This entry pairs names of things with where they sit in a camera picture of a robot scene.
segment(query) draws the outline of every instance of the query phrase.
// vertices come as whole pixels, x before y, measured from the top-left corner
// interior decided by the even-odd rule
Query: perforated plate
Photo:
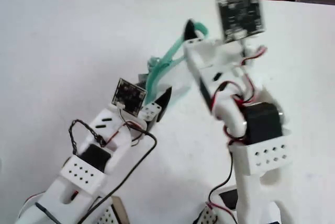
[[[60,171],[60,175],[91,195],[96,192],[106,178],[104,173],[87,164],[76,155],[73,155],[67,161]]]
[[[120,224],[115,217],[114,211],[111,206],[109,206],[104,214],[98,219],[97,224]]]
[[[217,223],[217,215],[209,207],[205,207],[200,215],[197,224],[213,224]]]

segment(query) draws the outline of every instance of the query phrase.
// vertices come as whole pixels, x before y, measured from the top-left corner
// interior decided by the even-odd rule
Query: red wire
[[[256,89],[255,89],[255,86],[253,85],[253,83],[252,83],[252,81],[251,81],[251,79],[250,79],[250,77],[249,77],[249,75],[247,73],[245,73],[245,77],[247,78],[247,80],[248,80],[248,82],[249,82],[249,84],[251,86],[251,96],[247,100],[243,101],[243,103],[250,103],[250,102],[253,101]]]
[[[245,62],[247,60],[251,60],[251,59],[255,59],[255,58],[259,58],[261,55],[263,55],[264,53],[266,53],[267,51],[267,47],[265,46],[260,46],[257,50],[257,54],[256,55],[253,55],[252,57],[248,57],[248,58],[244,58],[241,62],[241,65],[245,65]]]
[[[232,84],[232,85],[234,85],[235,87],[237,87],[237,89],[239,89],[240,90],[240,93],[242,93],[242,89],[241,89],[241,87],[237,84],[237,83],[235,83],[235,82],[233,82],[233,81],[224,81],[224,82],[222,82],[217,88],[216,88],[216,90],[215,90],[215,92],[214,92],[214,95],[213,95],[213,97],[212,97],[212,99],[211,99],[211,103],[210,103],[210,111],[213,109],[213,106],[214,106],[214,103],[215,103],[215,98],[216,98],[216,94],[221,90],[221,88],[222,88],[222,86],[223,85],[228,85],[228,84]],[[237,102],[243,102],[242,100],[238,100],[238,99],[235,99],[234,98],[234,100],[235,101],[237,101]]]
[[[234,216],[234,214],[233,214],[228,208],[222,207],[222,206],[217,205],[217,204],[215,204],[215,203],[213,203],[213,202],[206,202],[206,204],[207,204],[207,206],[208,206],[210,209],[212,209],[213,207],[216,207],[216,208],[219,208],[219,209],[221,209],[221,210],[227,212],[227,213],[233,218],[235,224],[238,224],[238,223],[237,223],[237,220],[236,220],[236,218],[235,218],[235,216]]]
[[[126,123],[123,123],[123,125],[121,125],[121,126],[119,127],[119,129],[118,129],[116,132],[113,133],[112,136],[110,136],[110,138],[109,138],[109,139],[107,140],[107,142],[106,142],[106,145],[108,145],[108,144],[111,142],[111,140],[112,140],[116,135],[118,135],[118,133],[119,133],[121,127],[125,126],[126,124],[132,124],[132,125],[134,125],[134,126],[137,126],[137,127],[140,128],[140,129],[142,129],[142,127],[141,127],[139,124],[137,124],[137,123],[135,123],[135,122],[132,122],[132,121],[127,121]]]

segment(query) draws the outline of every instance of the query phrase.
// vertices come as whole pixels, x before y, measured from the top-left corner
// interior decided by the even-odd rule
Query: black circuit board
[[[145,89],[120,79],[111,103],[113,105],[116,105],[117,102],[124,104],[124,110],[137,117],[146,94]]]
[[[259,0],[217,0],[224,42],[264,31]]]

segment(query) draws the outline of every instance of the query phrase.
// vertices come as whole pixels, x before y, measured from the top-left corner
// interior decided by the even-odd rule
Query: white table
[[[188,18],[220,37],[214,1],[0,0],[0,223],[54,180],[71,155],[71,120],[90,122],[120,77],[136,82]],[[335,6],[264,1],[263,10],[267,31],[256,41],[269,51],[256,69],[291,119],[301,223],[335,223]],[[152,132],[157,149],[116,195],[132,223],[191,223],[229,170],[222,123],[194,85]],[[131,149],[106,190],[150,145]]]

